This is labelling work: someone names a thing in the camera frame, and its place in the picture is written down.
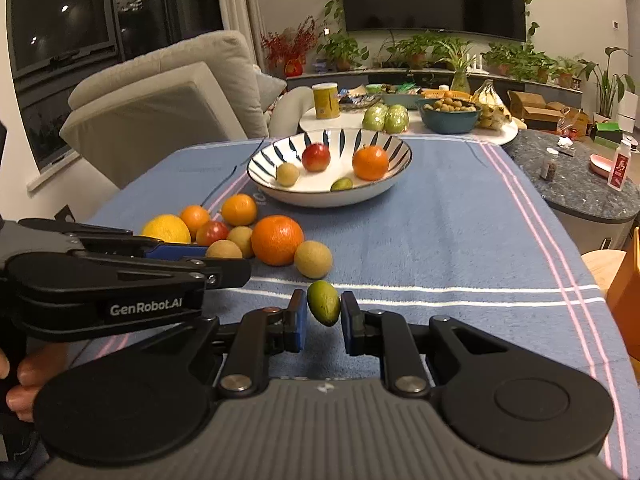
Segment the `person left hand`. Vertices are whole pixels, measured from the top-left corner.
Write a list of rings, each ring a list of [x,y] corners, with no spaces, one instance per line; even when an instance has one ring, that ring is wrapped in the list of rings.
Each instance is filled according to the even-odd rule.
[[[68,344],[45,344],[17,365],[17,385],[1,397],[6,406],[22,422],[33,422],[36,395],[53,377],[65,370]]]

